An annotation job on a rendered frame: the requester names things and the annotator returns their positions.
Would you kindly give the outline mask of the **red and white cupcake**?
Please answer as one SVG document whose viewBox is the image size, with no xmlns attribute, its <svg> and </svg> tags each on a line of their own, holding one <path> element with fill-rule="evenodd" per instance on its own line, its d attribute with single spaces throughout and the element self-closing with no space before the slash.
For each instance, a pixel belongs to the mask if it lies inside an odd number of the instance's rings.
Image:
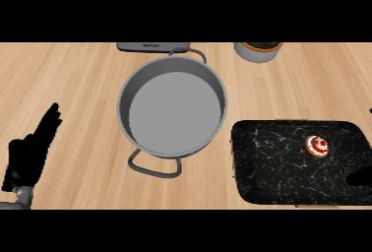
<svg viewBox="0 0 372 252">
<path fill-rule="evenodd" d="M 304 151 L 314 158 L 325 158 L 328 155 L 328 143 L 320 136 L 308 136 L 304 142 Z"/>
</svg>

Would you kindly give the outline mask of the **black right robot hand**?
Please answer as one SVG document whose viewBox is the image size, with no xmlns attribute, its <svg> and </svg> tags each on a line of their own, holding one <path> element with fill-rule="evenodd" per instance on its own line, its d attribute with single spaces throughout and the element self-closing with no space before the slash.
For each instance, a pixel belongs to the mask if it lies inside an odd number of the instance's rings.
<svg viewBox="0 0 372 252">
<path fill-rule="evenodd" d="M 372 187 L 372 166 L 360 169 L 354 173 L 351 173 L 345 181 L 353 186 L 369 186 Z"/>
</svg>

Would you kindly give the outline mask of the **black marble tray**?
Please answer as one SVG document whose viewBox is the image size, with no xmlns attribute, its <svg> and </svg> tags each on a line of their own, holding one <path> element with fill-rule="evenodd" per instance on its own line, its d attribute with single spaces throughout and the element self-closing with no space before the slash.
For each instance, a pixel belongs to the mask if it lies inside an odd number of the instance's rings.
<svg viewBox="0 0 372 252">
<path fill-rule="evenodd" d="M 308 136 L 328 143 L 328 155 L 304 151 Z M 372 166 L 372 148 L 347 121 L 241 120 L 232 126 L 236 189 L 261 205 L 372 206 L 372 187 L 347 176 Z"/>
</svg>

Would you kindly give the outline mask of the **white plant pot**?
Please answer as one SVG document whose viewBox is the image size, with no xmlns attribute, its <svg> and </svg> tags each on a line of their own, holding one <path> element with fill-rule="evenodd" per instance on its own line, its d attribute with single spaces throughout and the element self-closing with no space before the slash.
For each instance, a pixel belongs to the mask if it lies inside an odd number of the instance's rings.
<svg viewBox="0 0 372 252">
<path fill-rule="evenodd" d="M 251 63 L 267 63 L 277 55 L 282 42 L 273 48 L 257 48 L 246 42 L 236 42 L 233 50 L 238 56 Z"/>
</svg>

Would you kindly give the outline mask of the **grey metal pot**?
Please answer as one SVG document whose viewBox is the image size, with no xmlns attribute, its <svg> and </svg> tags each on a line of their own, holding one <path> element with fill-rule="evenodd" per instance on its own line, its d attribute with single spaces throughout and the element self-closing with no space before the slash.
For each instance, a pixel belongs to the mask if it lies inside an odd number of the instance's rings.
<svg viewBox="0 0 372 252">
<path fill-rule="evenodd" d="M 212 142 L 227 115 L 223 80 L 205 56 L 168 55 L 131 73 L 119 92 L 118 122 L 137 153 L 181 160 Z"/>
</svg>

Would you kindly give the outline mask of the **grey appliance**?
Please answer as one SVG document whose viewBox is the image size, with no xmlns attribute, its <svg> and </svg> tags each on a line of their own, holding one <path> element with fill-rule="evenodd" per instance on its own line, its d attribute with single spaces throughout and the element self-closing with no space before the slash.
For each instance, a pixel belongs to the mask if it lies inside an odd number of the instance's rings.
<svg viewBox="0 0 372 252">
<path fill-rule="evenodd" d="M 174 48 L 187 48 L 189 42 L 118 42 L 117 47 L 127 52 L 168 53 Z"/>
</svg>

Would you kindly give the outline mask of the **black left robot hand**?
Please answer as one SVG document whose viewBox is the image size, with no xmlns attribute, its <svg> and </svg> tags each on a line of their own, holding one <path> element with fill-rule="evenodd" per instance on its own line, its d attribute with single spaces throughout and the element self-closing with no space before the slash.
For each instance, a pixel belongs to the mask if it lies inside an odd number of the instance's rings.
<svg viewBox="0 0 372 252">
<path fill-rule="evenodd" d="M 9 164 L 1 185 L 4 192 L 12 192 L 22 186 L 34 187 L 40 181 L 47 149 L 62 122 L 57 109 L 59 105 L 55 102 L 46 111 L 35 132 L 9 143 Z"/>
</svg>

